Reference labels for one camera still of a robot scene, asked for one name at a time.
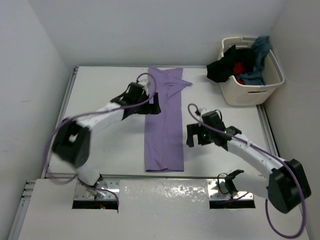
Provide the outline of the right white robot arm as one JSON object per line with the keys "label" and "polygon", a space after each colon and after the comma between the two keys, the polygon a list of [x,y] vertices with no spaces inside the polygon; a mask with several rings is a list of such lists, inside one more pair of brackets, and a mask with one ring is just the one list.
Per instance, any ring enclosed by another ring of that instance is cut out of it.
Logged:
{"label": "right white robot arm", "polygon": [[251,192],[268,200],[283,214],[298,205],[305,206],[305,200],[312,192],[298,160],[284,160],[250,142],[238,128],[226,127],[218,110],[197,109],[192,117],[197,122],[186,126],[186,144],[190,148],[194,147],[194,136],[197,136],[199,145],[215,144],[238,156],[261,174],[251,176],[242,169],[236,169],[218,184],[220,194],[231,197],[239,191]]}

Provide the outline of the purple t shirt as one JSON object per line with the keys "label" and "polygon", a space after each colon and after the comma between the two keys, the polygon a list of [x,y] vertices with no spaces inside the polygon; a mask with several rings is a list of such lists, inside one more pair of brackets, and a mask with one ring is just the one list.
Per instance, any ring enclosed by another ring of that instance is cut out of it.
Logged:
{"label": "purple t shirt", "polygon": [[145,116],[144,166],[146,172],[183,172],[182,91],[193,84],[183,80],[183,68],[150,67],[156,81],[161,113]]}

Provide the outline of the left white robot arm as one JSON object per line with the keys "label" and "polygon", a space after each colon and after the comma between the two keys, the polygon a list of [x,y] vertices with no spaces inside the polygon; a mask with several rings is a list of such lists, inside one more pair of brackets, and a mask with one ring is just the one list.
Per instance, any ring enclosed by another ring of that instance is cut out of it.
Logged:
{"label": "left white robot arm", "polygon": [[71,165],[78,179],[89,188],[102,181],[101,174],[89,162],[91,140],[108,126],[131,115],[161,113],[158,93],[150,93],[148,79],[131,82],[127,89],[96,112],[82,113],[66,119],[57,131],[52,152]]}

